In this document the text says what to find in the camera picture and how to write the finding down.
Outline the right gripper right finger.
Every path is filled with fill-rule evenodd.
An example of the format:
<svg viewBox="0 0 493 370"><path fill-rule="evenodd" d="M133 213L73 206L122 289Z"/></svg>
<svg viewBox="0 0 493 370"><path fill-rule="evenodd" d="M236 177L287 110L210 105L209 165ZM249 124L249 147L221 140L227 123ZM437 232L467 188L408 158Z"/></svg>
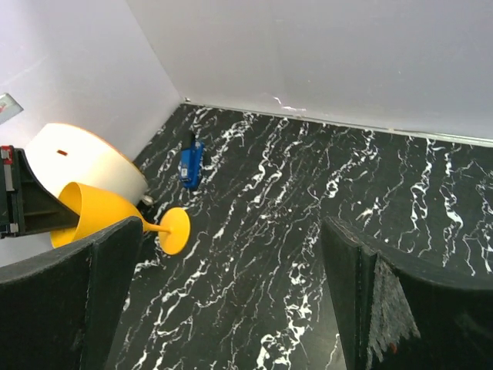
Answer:
<svg viewBox="0 0 493 370"><path fill-rule="evenodd" d="M349 369L490 369L492 281L387 246L337 217L324 269Z"/></svg>

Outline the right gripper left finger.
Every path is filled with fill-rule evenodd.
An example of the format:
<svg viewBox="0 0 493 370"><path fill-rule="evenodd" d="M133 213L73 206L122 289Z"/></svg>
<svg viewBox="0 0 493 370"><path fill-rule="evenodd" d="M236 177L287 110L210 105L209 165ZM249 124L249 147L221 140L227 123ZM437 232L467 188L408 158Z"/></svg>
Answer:
<svg viewBox="0 0 493 370"><path fill-rule="evenodd" d="M103 369L143 241L129 217L1 269L3 369Z"/></svg>

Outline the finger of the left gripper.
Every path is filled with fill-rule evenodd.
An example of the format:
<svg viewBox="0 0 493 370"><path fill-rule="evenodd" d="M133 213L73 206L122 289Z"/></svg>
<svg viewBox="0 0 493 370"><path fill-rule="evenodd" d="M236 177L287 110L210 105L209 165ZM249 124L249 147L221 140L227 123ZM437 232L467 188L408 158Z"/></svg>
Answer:
<svg viewBox="0 0 493 370"><path fill-rule="evenodd" d="M25 151L1 147L1 237L22 237L74 227L79 215L36 178Z"/></svg>

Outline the orange wine glass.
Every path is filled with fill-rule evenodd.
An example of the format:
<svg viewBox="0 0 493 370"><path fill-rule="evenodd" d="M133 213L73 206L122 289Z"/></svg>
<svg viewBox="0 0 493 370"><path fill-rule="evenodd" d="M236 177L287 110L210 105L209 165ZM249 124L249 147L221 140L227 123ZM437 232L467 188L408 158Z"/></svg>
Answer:
<svg viewBox="0 0 493 370"><path fill-rule="evenodd" d="M136 206L120 195L76 182L63 188L59 200L79 215L79 221L74 227L50 233L54 248L88 237L128 217L138 217L145 232L156 232L159 245L166 254L178 254L189 240L191 222L181 207L169 209L159 224L151 224Z"/></svg>

